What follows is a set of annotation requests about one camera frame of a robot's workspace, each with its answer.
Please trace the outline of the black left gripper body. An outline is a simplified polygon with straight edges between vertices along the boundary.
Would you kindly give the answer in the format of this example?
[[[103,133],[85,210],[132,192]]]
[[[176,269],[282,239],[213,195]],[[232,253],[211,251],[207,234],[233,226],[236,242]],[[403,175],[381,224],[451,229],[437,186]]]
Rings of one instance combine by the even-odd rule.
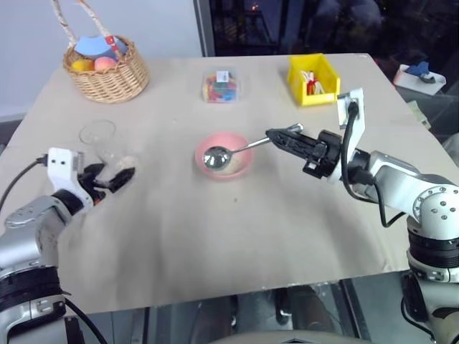
[[[106,192],[99,191],[96,189],[96,180],[95,181],[85,181],[83,179],[83,172],[78,174],[78,182],[82,188],[89,194],[90,198],[93,201],[94,205],[98,205],[106,196]]]

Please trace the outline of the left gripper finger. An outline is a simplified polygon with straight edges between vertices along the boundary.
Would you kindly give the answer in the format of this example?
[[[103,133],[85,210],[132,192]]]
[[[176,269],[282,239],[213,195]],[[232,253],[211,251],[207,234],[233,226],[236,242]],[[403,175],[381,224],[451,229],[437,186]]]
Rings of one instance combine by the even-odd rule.
[[[124,168],[114,175],[109,181],[106,182],[105,187],[112,193],[116,193],[124,187],[135,175],[136,168]]]
[[[93,163],[86,166],[83,170],[83,179],[85,181],[95,181],[105,167],[104,163]]]

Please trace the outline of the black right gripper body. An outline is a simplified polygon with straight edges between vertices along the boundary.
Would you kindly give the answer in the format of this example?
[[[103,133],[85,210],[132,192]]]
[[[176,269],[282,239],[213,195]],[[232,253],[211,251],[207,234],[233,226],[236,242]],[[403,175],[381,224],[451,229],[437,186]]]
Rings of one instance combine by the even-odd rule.
[[[342,137],[322,130],[313,146],[312,154],[306,159],[303,172],[315,178],[328,178],[341,156]]]

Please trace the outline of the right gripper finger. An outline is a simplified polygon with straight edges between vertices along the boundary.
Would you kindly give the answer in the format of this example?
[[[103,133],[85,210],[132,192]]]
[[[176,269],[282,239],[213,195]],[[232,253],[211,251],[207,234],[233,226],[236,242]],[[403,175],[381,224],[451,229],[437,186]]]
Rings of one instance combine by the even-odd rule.
[[[295,138],[281,138],[273,140],[273,144],[289,154],[307,160],[313,157],[317,141],[306,138],[305,140]]]
[[[287,129],[269,129],[265,134],[279,148],[312,148],[318,143],[314,138]]]

